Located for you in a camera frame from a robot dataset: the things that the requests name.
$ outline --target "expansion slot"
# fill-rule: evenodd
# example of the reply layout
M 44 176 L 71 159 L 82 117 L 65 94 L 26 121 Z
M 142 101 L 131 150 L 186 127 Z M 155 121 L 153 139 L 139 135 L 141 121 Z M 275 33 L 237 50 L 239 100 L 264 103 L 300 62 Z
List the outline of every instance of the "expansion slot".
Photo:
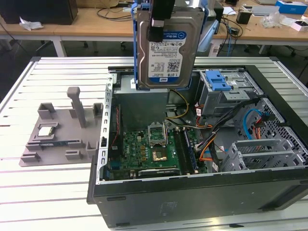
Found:
M 188 153 L 189 153 L 189 156 L 191 158 L 193 169 L 196 170 L 198 168 L 198 166 L 197 166 L 196 158 L 195 158 L 194 153 L 193 153 L 193 149 L 192 149 L 191 143 L 189 142 L 187 130 L 184 130 L 184 135 L 185 135 L 185 140 L 186 140 L 186 144 L 187 144 L 187 148 L 188 148 Z
M 190 144 L 187 145 L 187 139 L 184 130 L 173 131 L 174 142 L 182 175 L 194 173 L 193 164 L 190 155 Z

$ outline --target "blue cable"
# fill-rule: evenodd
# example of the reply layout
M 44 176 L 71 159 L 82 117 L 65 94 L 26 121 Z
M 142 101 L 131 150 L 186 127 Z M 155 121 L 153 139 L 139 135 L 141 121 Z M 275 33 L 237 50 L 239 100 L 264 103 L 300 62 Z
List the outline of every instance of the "blue cable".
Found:
M 243 128 L 244 128 L 244 131 L 245 131 L 245 133 L 246 133 L 246 135 L 247 135 L 247 137 L 248 137 L 248 139 L 250 139 L 250 140 L 252 140 L 252 138 L 251 138 L 251 135 L 249 134 L 249 132 L 248 132 L 248 128 L 247 128 L 247 116 L 249 115 L 249 113 L 251 113 L 251 112 L 253 112 L 253 111 L 255 111 L 255 112 L 258 112 L 258 114 L 261 116 L 262 115 L 262 112 L 260 112 L 258 109 L 250 109 L 246 114 L 245 114 L 245 116 L 244 116 L 244 119 L 243 119 Z
M 228 53 L 227 53 L 227 56 L 229 56 L 229 52 L 230 52 L 230 47 L 231 47 L 231 43 L 230 43 L 230 40 L 231 40 L 231 28 L 229 27 L 229 47 L 228 47 Z

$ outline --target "metal slats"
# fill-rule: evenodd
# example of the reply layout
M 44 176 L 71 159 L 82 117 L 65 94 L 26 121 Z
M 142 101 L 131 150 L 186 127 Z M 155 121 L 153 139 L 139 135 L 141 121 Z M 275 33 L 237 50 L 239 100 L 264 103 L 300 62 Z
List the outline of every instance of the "metal slats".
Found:
M 266 57 L 197 58 L 202 65 L 256 65 L 295 112 L 308 123 L 308 99 L 304 90 L 279 63 Z M 84 106 L 101 102 L 109 66 L 133 66 L 131 57 L 41 58 L 31 62 L 0 107 L 0 230 L 108 230 L 95 205 L 86 197 L 90 164 L 20 167 L 40 103 L 52 102 L 56 109 L 71 108 L 66 96 L 68 86 L 79 86 Z M 231 223 L 243 224 L 241 230 L 301 230 L 308 227 L 307 199 L 283 211 L 229 217 L 152 224 L 135 231 L 161 229 L 200 230 L 216 226 L 227 230 Z

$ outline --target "blue box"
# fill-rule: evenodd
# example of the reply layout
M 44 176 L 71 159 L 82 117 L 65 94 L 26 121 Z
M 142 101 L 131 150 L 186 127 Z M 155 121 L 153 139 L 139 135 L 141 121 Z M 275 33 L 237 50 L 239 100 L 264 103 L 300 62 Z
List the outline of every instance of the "blue box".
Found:
M 277 1 L 275 6 L 280 7 L 279 13 L 304 14 L 307 9 L 307 5 L 299 1 L 293 1 L 292 3 Z

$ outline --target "processor chip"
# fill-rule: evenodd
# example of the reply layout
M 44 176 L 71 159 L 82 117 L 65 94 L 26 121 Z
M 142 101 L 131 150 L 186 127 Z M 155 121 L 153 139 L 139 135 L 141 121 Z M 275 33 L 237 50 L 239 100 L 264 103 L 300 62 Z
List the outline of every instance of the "processor chip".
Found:
M 50 136 L 52 134 L 53 127 L 41 127 L 38 136 Z
M 152 157 L 153 161 L 166 161 L 167 160 L 166 148 L 153 148 Z

